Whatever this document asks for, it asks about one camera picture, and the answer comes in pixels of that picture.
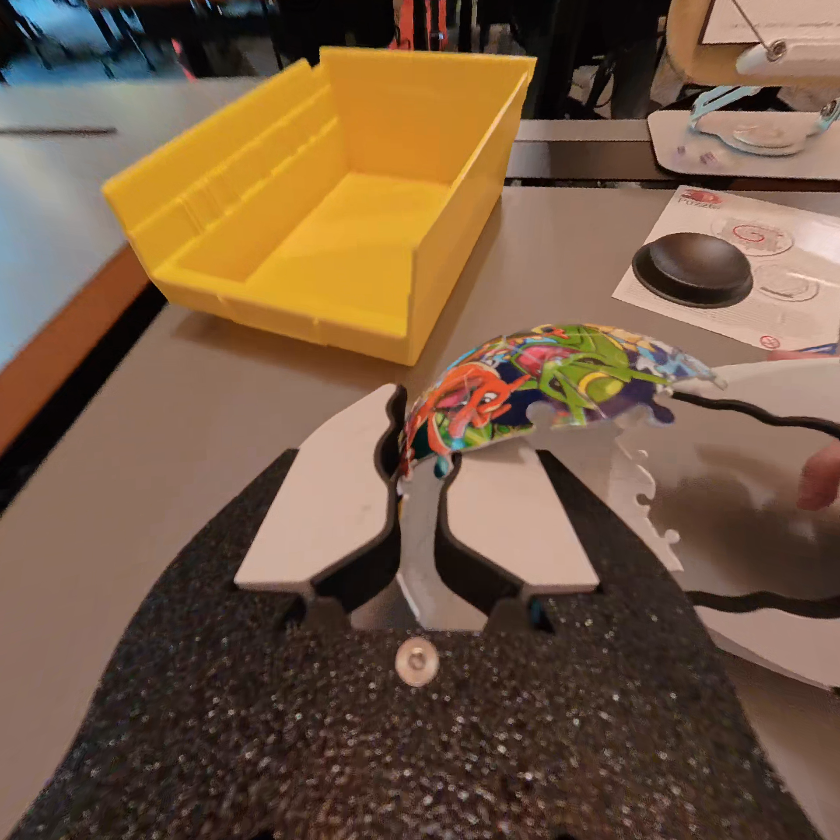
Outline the cream rounded device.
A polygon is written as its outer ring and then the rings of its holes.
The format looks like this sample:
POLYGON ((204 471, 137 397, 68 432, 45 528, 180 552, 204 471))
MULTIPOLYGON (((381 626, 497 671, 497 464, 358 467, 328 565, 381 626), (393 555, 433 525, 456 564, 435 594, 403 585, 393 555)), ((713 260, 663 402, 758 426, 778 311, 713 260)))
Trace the cream rounded device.
POLYGON ((687 129, 731 148, 786 156, 838 120, 838 1, 676 1, 666 51, 684 79, 701 88, 687 129), (752 119, 771 109, 776 88, 834 90, 806 129, 752 119))

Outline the yellow plastic bin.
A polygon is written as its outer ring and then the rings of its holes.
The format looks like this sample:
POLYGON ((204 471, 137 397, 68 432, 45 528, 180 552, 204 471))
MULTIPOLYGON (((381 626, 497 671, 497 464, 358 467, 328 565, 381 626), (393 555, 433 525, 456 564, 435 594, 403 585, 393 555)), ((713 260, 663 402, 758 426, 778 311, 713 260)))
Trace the yellow plastic bin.
POLYGON ((536 64, 322 47, 101 192, 169 302, 412 365, 500 199, 536 64))

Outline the partly built puzzle ball shell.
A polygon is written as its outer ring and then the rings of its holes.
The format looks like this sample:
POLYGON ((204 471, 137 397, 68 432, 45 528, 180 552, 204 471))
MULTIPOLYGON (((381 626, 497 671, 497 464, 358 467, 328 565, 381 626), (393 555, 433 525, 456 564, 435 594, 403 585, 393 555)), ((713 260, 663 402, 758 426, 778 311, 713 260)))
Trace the partly built puzzle ball shell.
POLYGON ((428 630, 479 629, 490 618, 451 592, 435 569, 438 497, 460 455, 482 448, 533 448, 560 496, 600 585, 603 576, 582 516, 604 526, 625 524, 583 483, 573 463, 606 459, 622 425, 637 419, 668 426, 663 403, 678 382, 712 379, 711 367, 690 353, 638 332, 593 323, 548 323, 483 342, 446 366, 409 408, 400 435, 399 475, 409 507, 421 508, 432 527, 426 557, 412 558, 397 575, 418 624, 428 630))

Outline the grey desk with wooden edge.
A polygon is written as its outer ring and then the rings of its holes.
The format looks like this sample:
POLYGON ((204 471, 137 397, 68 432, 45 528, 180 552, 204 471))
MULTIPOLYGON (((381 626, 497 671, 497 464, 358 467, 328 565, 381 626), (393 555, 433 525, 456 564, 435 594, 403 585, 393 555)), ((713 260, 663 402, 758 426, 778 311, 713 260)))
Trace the grey desk with wooden edge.
POLYGON ((259 82, 2 86, 2 451, 146 287, 102 184, 259 82))

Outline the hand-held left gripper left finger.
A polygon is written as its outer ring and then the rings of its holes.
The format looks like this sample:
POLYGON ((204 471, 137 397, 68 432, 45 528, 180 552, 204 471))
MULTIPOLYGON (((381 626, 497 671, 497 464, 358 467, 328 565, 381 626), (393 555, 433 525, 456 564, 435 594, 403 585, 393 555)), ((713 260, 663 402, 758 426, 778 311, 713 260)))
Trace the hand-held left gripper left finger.
POLYGON ((349 616, 394 581, 404 417, 405 388, 391 383, 305 439, 235 574, 239 590, 329 600, 349 616))

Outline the white instruction leaflet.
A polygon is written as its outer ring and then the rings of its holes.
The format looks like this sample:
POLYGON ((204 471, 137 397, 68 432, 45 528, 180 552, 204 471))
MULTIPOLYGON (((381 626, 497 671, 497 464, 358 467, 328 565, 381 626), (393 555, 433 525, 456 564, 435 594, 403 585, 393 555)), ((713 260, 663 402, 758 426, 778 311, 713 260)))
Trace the white instruction leaflet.
POLYGON ((726 308, 691 308, 646 289, 630 267, 614 299, 767 351, 838 340, 837 214, 681 185, 645 244, 677 233, 714 236, 737 247, 752 272, 748 296, 726 308))

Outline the white mat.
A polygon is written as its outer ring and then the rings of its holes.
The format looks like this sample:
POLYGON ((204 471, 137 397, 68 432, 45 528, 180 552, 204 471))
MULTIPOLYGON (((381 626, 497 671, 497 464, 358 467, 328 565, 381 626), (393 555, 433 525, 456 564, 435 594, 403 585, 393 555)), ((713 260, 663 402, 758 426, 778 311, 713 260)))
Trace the white mat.
POLYGON ((810 135, 815 112, 716 111, 690 126, 684 111, 647 118, 654 155, 682 175, 837 181, 839 128, 810 135))

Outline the black round puzzle stand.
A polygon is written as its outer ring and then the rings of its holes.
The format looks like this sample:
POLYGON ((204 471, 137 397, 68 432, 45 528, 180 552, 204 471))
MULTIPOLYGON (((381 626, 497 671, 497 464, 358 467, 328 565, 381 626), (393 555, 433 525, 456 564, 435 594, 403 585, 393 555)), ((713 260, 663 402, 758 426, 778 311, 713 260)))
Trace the black round puzzle stand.
POLYGON ((708 234, 667 234, 643 245, 631 265, 639 283, 658 298, 685 308, 729 308, 753 290, 746 255, 708 234))

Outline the person's right hand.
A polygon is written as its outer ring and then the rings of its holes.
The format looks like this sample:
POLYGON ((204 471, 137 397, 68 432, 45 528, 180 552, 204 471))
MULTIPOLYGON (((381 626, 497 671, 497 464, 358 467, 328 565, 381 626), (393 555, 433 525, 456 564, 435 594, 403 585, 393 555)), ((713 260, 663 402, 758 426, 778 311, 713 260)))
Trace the person's right hand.
POLYGON ((834 504, 839 492, 839 442, 832 442, 808 458, 802 468, 796 506, 819 511, 834 504))

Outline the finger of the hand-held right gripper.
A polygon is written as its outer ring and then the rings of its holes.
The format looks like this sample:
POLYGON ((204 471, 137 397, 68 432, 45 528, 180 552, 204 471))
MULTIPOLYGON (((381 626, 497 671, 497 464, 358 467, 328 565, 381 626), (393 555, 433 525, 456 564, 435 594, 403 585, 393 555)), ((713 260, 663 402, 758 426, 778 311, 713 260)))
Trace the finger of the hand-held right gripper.
POLYGON ((680 381, 671 399, 734 412, 772 427, 798 427, 839 438, 839 359, 803 359, 720 365, 710 380, 680 381))
POLYGON ((721 651, 816 688, 839 689, 838 595, 816 601, 769 591, 687 596, 721 651))

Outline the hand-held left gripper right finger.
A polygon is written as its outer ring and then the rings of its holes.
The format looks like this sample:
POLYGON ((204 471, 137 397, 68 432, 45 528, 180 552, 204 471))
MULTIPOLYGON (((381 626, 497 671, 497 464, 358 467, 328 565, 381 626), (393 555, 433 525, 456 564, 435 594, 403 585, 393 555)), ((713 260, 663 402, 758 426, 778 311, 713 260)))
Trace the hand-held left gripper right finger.
POLYGON ((438 497, 434 562, 443 584, 485 616, 500 602, 528 606, 601 583, 533 448, 455 458, 438 497))

